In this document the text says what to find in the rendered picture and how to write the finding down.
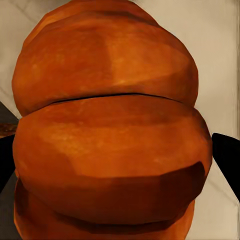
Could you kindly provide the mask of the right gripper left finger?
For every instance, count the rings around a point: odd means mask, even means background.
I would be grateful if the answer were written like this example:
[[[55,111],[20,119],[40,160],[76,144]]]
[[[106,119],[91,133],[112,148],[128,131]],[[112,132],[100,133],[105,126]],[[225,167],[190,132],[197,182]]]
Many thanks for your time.
[[[14,137],[0,138],[0,194],[16,169],[13,158]]]

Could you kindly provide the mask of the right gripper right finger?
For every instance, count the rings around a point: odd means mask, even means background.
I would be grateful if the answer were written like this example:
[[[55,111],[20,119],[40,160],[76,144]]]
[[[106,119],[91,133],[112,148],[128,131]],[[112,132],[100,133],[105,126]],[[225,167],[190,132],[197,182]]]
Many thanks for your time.
[[[240,202],[240,141],[216,132],[211,139],[212,156]]]

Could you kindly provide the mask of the pumpkin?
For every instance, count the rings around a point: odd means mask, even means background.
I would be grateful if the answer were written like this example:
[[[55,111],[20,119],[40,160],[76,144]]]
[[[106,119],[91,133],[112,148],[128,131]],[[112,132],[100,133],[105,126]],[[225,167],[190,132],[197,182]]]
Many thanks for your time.
[[[185,240],[213,163],[199,70],[135,2],[71,0],[22,45],[11,81],[22,240]]]

